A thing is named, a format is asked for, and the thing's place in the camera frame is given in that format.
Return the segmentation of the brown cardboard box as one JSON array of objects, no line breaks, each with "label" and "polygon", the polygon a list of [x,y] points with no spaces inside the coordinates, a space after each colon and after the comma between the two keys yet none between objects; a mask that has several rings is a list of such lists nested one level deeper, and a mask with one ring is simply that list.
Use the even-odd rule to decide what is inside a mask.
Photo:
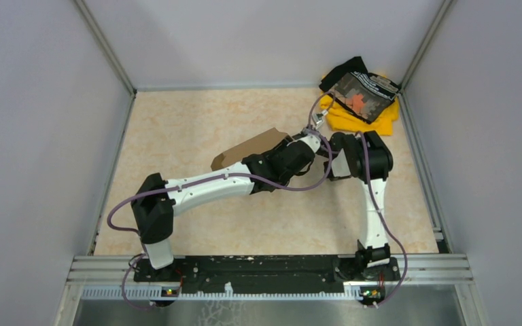
[{"label": "brown cardboard box", "polygon": [[218,154],[211,163],[211,170],[227,168],[252,154],[264,153],[273,149],[282,141],[291,140],[291,136],[286,132],[278,131],[276,128],[268,129]]}]

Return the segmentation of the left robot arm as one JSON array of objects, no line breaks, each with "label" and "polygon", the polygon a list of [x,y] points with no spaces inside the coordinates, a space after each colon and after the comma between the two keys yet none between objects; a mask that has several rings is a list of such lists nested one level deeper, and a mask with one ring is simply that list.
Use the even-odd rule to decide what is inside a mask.
[{"label": "left robot arm", "polygon": [[148,176],[131,208],[152,275],[161,281],[175,276],[169,238],[177,216],[216,200],[286,188],[314,161],[320,143],[317,136],[307,135],[197,177],[166,181],[158,173]]}]

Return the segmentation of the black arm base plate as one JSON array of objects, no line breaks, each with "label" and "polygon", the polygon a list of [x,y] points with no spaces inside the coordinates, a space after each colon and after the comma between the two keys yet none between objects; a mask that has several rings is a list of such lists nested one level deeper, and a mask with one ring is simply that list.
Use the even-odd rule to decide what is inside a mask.
[{"label": "black arm base plate", "polygon": [[386,266],[358,272],[352,255],[192,255],[178,257],[158,270],[144,258],[134,271],[138,283],[179,283],[185,294],[221,293],[226,284],[236,294],[340,293],[349,281],[400,279],[396,258]]}]

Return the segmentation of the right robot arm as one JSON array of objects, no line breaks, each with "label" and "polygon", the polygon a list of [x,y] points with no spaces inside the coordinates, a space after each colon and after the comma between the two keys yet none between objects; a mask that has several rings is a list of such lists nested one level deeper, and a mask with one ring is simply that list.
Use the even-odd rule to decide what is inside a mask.
[{"label": "right robot arm", "polygon": [[335,132],[330,181],[358,179],[363,189],[362,235],[355,252],[355,270],[364,280],[374,279],[390,262],[391,249],[384,218],[385,189],[394,160],[388,146],[375,131],[357,135]]}]

